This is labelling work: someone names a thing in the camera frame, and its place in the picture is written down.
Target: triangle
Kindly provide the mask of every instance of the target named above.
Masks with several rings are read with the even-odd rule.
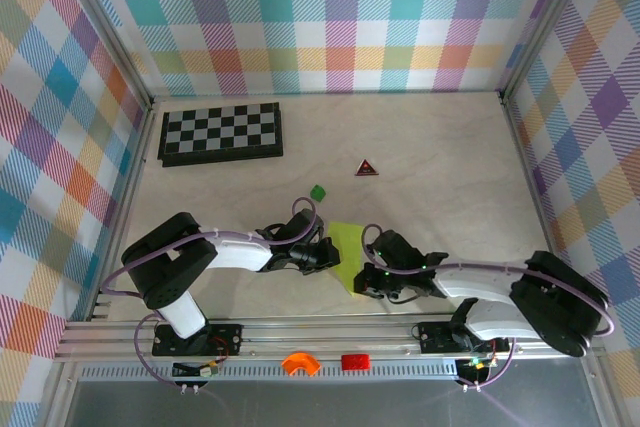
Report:
[[[358,167],[356,172],[356,177],[362,177],[364,175],[380,175],[378,174],[378,171],[367,161],[367,159],[364,159],[360,163],[360,167]]]

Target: red rectangular block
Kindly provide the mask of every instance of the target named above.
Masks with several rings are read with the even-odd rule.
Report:
[[[371,370],[369,354],[345,354],[342,356],[342,370]]]

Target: plaid wallpaper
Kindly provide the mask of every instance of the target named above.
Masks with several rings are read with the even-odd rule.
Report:
[[[571,0],[516,100],[558,248],[615,308],[606,347],[640,425],[640,0]]]
[[[159,95],[493,90],[539,11],[536,0],[102,1]]]
[[[522,32],[520,33],[520,37],[518,38],[518,43],[511,52],[511,56],[507,61],[507,66],[502,72],[502,77],[500,78],[500,82],[497,86],[498,90],[503,89],[506,85],[514,66],[517,65],[518,61],[520,60],[520,54],[522,53],[525,45],[527,45],[527,43],[529,42],[531,35],[538,25],[538,18],[540,17],[540,14],[542,14],[547,5],[547,2],[549,1],[550,0],[537,0],[535,7],[533,8],[533,10],[531,10],[529,18],[527,19],[527,23],[525,24]]]
[[[0,0],[0,426],[33,424],[142,109],[77,0]]]

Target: chessboard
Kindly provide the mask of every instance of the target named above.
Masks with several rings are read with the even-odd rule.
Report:
[[[167,112],[162,119],[163,167],[282,155],[277,102]]]

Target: metal frame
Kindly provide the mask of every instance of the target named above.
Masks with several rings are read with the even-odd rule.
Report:
[[[560,19],[560,16],[568,2],[569,0],[549,0],[547,2],[543,12],[538,17],[538,21],[531,38],[525,45],[516,65],[505,83],[505,87],[502,91],[502,95],[505,99],[511,98],[518,91],[520,85],[522,85],[531,65],[540,53],[542,45],[555,27],[558,19]]]
[[[502,95],[501,103],[547,246],[551,252],[558,253],[558,248],[551,234],[549,221],[544,214],[542,200],[535,187],[533,170],[529,165],[524,144],[518,135],[517,123],[511,107],[512,100]],[[587,383],[601,424],[606,427],[632,425],[620,388],[613,381],[613,370],[600,339],[594,339],[591,351],[583,359],[582,367],[587,377]]]
[[[340,360],[344,353],[366,352],[373,360],[460,359],[466,353],[421,354],[420,343],[412,334],[419,322],[449,321],[452,314],[375,314],[318,315],[214,320],[243,325],[242,348],[236,361],[282,361],[291,352],[312,352],[319,360]],[[136,360],[133,333],[137,322],[70,322],[56,354],[56,362]],[[155,325],[140,331],[143,354],[151,353]],[[518,343],[517,358],[560,358],[542,341]],[[499,357],[506,358],[506,353]],[[166,361],[204,361],[203,357],[163,357]]]
[[[85,318],[102,317],[104,298],[98,297],[98,286],[117,264],[117,257],[128,229],[128,219],[136,195],[136,187],[142,175],[146,159],[155,112],[152,110],[154,99],[137,72],[134,64],[123,46],[118,34],[104,12],[98,0],[80,0],[96,31],[102,38],[116,65],[134,87],[135,95],[146,107],[140,139],[136,148],[132,165],[127,175],[122,203],[116,212],[113,232],[107,253],[99,266],[95,285],[92,287],[91,299],[85,312]],[[544,216],[540,198],[535,190],[531,170],[527,158],[519,142],[515,121],[509,108],[510,99],[524,81],[528,70],[540,52],[540,49],[555,26],[568,0],[552,0],[540,16],[536,29],[520,56],[518,63],[507,79],[506,87],[501,94],[507,124],[511,129],[514,144],[523,166],[528,187],[534,200],[536,212],[547,243],[555,251],[550,228]],[[419,362],[421,359],[456,359],[464,355],[429,355],[420,353],[419,344],[412,337],[411,329],[418,322],[449,320],[451,314],[386,314],[386,315],[343,315],[338,317],[314,316],[299,318],[261,318],[233,319],[227,322],[242,323],[243,349],[241,355],[233,362],[243,365],[256,365],[259,362],[280,361],[292,351],[311,350],[325,362],[335,362],[349,351],[368,352],[378,362],[398,362],[406,365]],[[69,414],[71,402],[77,382],[82,378],[83,366],[92,362],[109,362],[112,364],[137,361],[133,349],[133,332],[136,322],[71,322],[63,335],[54,366],[45,386],[43,401],[40,407],[38,425],[64,425]],[[141,347],[143,354],[150,354],[153,341],[152,324],[143,326],[141,330]],[[558,358],[561,354],[551,349],[544,342],[520,342],[516,358]],[[199,358],[180,358],[181,361],[202,360]],[[607,427],[630,425],[630,419],[624,403],[621,402],[617,386],[612,382],[612,371],[606,359],[606,353],[600,346],[595,346],[583,362],[587,380],[600,420]]]
[[[179,382],[202,382],[203,378],[197,376],[174,376],[173,362],[167,360],[154,360],[154,371],[165,379]],[[117,362],[80,362],[78,380],[83,382],[156,382],[149,372],[135,360]],[[289,375],[282,367],[280,360],[254,360],[251,362],[238,362],[233,358],[224,361],[224,366],[218,368],[215,377],[211,379],[212,385],[220,382],[247,381],[247,380],[275,380],[322,382],[335,381],[379,381],[379,380],[457,380],[457,367],[455,359],[402,359],[402,360],[378,360],[369,370],[343,370],[340,360],[325,360],[322,368],[313,375],[305,375],[306,372],[298,370]]]
[[[87,303],[83,313],[83,319],[89,321],[93,317],[93,311],[97,304],[99,288],[104,279],[114,270],[114,266],[118,265],[118,258],[124,250],[123,242],[126,240],[126,233],[129,230],[129,222],[131,221],[131,209],[138,192],[140,179],[144,164],[147,161],[147,153],[151,144],[151,133],[153,125],[157,117],[155,110],[148,109],[142,120],[142,128],[140,130],[140,138],[135,152],[132,156],[131,167],[127,173],[122,199],[116,208],[113,217],[112,235],[107,244],[106,251],[98,265],[98,272],[93,279],[93,284],[89,291],[90,302]]]
[[[124,78],[133,87],[133,93],[147,108],[153,105],[153,96],[135,68],[127,49],[122,44],[107,13],[99,0],[79,0],[94,29],[102,39],[105,48],[111,55]]]
[[[513,116],[512,103],[516,92],[525,81],[529,69],[540,54],[542,46],[556,26],[568,2],[569,0],[550,0],[547,3],[538,19],[529,42],[507,79],[504,90],[499,93],[505,119],[520,158],[522,170],[527,181],[529,193],[533,199],[538,220],[542,226],[542,231],[549,249],[555,253],[558,252],[558,249],[551,234],[551,227],[544,214],[542,200],[535,187],[535,181],[532,175],[533,170],[529,165],[524,145],[518,135],[517,122]],[[596,339],[594,341],[591,351],[582,361],[582,366],[602,425],[607,427],[631,425],[631,418],[625,406],[622,393],[618,385],[613,381],[612,367],[601,340]]]

